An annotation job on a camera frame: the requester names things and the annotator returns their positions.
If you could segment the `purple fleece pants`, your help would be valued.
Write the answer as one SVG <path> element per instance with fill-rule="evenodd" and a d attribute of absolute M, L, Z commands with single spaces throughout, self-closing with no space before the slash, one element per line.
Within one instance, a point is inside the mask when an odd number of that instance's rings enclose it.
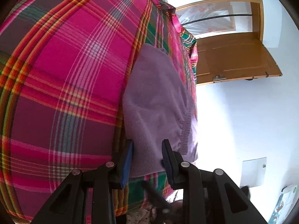
<path fill-rule="evenodd" d="M 132 178 L 163 171 L 162 141 L 195 162 L 196 104 L 163 49 L 144 44 L 123 95 L 126 137 L 133 140 Z"/>

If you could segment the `pink green plaid bedsheet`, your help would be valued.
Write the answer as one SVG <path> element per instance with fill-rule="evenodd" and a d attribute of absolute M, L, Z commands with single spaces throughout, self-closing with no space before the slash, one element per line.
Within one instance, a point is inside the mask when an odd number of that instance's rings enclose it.
<path fill-rule="evenodd" d="M 123 145 L 122 97 L 143 44 L 195 93 L 196 39 L 161 0 L 18 0 L 1 25 L 1 204 L 32 220 L 74 169 Z"/>

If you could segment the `wooden door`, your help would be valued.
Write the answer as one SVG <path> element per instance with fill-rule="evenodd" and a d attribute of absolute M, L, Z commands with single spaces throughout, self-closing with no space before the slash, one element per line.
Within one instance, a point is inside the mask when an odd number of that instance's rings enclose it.
<path fill-rule="evenodd" d="M 263 44 L 264 11 L 261 0 L 198 1 L 178 7 L 176 14 L 181 25 L 219 15 L 252 14 L 182 26 L 197 41 L 198 84 L 282 76 Z"/>

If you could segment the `black vertical pole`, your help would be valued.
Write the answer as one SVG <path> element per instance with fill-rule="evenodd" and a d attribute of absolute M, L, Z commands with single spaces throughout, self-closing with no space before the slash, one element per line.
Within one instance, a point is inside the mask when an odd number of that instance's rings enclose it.
<path fill-rule="evenodd" d="M 219 16 L 214 16 L 214 17 L 201 18 L 201 19 L 197 19 L 197 20 L 193 20 L 193 21 L 183 23 L 182 26 L 189 25 L 189 24 L 196 23 L 196 22 L 201 22 L 201 21 L 218 19 L 218 18 L 243 17 L 243 16 L 245 16 L 245 17 L 252 16 L 252 14 L 228 14 L 228 15 L 219 15 Z"/>

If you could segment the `white wall panel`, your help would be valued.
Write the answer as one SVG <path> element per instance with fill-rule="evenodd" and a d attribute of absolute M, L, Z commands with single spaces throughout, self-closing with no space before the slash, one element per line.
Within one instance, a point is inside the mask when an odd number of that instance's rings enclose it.
<path fill-rule="evenodd" d="M 266 157 L 246 160 L 242 163 L 242 176 L 240 187 L 249 188 L 261 186 L 266 173 Z"/>

